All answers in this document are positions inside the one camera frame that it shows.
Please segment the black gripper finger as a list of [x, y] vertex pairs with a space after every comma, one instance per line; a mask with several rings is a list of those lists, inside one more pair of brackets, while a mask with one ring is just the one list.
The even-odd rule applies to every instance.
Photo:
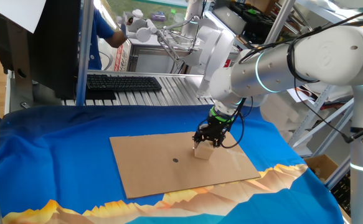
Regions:
[[214, 136], [214, 147], [222, 147], [226, 133], [220, 133]]
[[194, 149], [197, 149], [200, 142], [205, 141], [204, 131], [207, 129], [206, 124], [200, 124], [193, 135], [192, 139], [194, 141]]

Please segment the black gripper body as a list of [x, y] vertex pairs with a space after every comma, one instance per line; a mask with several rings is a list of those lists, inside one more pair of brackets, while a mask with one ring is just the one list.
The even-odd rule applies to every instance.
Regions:
[[220, 138], [225, 135], [229, 124], [227, 120], [220, 121], [217, 117], [208, 117], [207, 127], [203, 128], [203, 134], [207, 138]]

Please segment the gloved person hand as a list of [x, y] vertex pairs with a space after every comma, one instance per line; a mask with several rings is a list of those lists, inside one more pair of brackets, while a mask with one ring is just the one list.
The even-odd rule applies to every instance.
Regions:
[[121, 20], [120, 28], [126, 39], [129, 37], [135, 39], [138, 29], [146, 27], [146, 24], [147, 22], [144, 19], [138, 19], [137, 17], [127, 19], [124, 17]]

